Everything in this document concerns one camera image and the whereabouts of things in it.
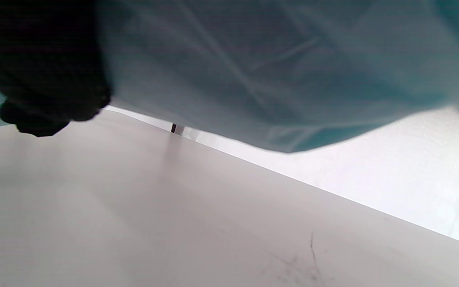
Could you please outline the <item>person's right hand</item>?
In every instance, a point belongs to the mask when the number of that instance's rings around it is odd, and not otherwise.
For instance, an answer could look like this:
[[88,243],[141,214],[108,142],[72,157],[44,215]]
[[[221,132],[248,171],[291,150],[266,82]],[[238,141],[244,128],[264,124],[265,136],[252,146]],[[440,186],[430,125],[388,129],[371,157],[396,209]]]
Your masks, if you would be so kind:
[[96,0],[0,0],[3,122],[45,138],[110,104],[96,6]]

